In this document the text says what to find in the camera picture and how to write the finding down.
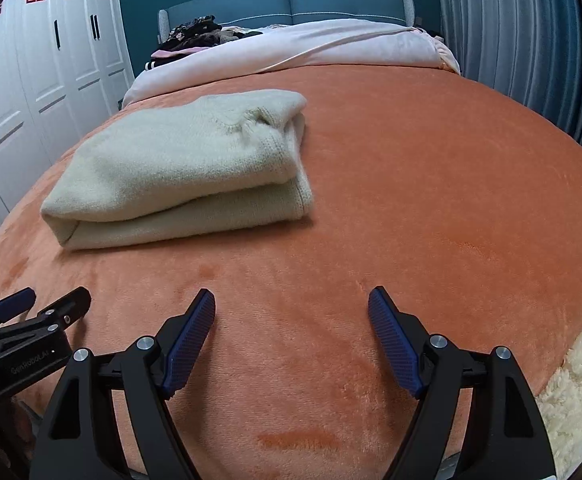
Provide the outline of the cream knitted sweater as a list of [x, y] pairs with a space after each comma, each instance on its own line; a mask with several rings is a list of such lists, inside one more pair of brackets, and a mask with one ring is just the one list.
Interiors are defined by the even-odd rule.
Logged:
[[67, 250], [299, 220], [313, 206], [305, 105], [266, 89], [137, 110], [74, 152], [42, 218]]

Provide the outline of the dark clothes pile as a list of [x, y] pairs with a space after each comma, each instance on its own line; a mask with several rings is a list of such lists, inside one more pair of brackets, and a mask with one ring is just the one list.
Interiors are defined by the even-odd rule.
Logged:
[[262, 35], [260, 30], [223, 27], [216, 24], [213, 15], [195, 18], [169, 32], [167, 39], [151, 54], [150, 60], [145, 64], [145, 70], [153, 70], [221, 44], [259, 35]]

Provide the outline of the orange plush blanket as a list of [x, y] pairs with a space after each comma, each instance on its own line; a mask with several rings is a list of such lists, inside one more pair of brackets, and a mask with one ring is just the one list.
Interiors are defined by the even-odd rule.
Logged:
[[216, 318], [169, 401], [206, 479], [379, 479], [413, 416], [369, 323], [370, 290], [461, 348], [509, 347], [538, 396], [582, 332], [582, 148], [445, 70], [313, 66], [155, 96], [305, 96], [301, 221], [65, 252], [40, 215], [59, 160], [0, 227], [0, 297], [86, 287], [76, 347], [125, 349], [200, 288]]

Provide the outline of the cream fluffy rug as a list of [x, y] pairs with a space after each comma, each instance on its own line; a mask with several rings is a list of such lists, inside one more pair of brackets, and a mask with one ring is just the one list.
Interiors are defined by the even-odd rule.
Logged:
[[582, 463], [582, 332], [536, 401], [548, 432], [556, 476], [566, 479]]

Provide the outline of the white wardrobe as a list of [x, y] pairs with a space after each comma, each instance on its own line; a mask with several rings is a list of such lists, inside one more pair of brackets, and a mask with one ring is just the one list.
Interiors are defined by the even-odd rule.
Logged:
[[120, 0], [2, 0], [0, 225], [39, 177], [122, 107]]

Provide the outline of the pale pink duvet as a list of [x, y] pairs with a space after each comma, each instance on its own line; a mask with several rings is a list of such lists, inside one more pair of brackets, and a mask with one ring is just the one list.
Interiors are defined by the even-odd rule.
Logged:
[[145, 70], [122, 105], [214, 81], [314, 65], [410, 66], [461, 73], [446, 44], [420, 28], [340, 18], [275, 28]]

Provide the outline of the blue grey curtain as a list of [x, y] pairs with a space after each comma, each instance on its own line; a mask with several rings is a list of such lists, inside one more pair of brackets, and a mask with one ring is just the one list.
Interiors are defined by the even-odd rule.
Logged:
[[463, 76], [582, 146], [582, 0], [440, 0], [440, 24]]

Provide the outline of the blue upholstered headboard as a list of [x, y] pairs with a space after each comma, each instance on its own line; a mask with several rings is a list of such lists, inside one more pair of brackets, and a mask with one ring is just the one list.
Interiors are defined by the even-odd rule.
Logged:
[[413, 0], [189, 0], [157, 12], [161, 42], [180, 24], [213, 15], [223, 26], [262, 28], [307, 22], [359, 18], [360, 20], [413, 26]]

